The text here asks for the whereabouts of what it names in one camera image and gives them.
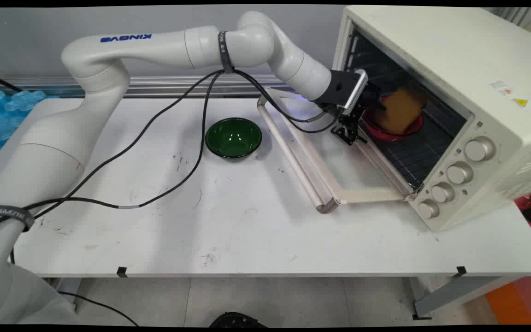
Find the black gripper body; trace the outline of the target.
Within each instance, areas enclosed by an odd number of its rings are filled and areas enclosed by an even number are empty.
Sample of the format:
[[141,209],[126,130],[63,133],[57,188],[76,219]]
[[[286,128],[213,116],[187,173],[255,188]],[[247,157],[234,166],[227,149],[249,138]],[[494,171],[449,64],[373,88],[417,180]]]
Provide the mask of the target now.
[[362,70],[356,72],[331,70],[330,72],[331,79],[327,89],[317,99],[314,99],[314,103],[351,109],[363,91]]

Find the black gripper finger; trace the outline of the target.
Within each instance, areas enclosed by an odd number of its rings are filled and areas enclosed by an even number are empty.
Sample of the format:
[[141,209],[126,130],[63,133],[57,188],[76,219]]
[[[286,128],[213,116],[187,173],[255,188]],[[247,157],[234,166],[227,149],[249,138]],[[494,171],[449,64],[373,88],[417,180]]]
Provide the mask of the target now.
[[363,109],[354,109],[348,115],[339,114],[337,126],[331,129],[331,132],[347,145],[352,146],[355,141],[361,141],[367,144],[367,140],[359,134],[359,122],[363,116]]
[[385,113],[386,107],[381,102],[382,89],[379,87],[365,87],[363,91],[363,113]]

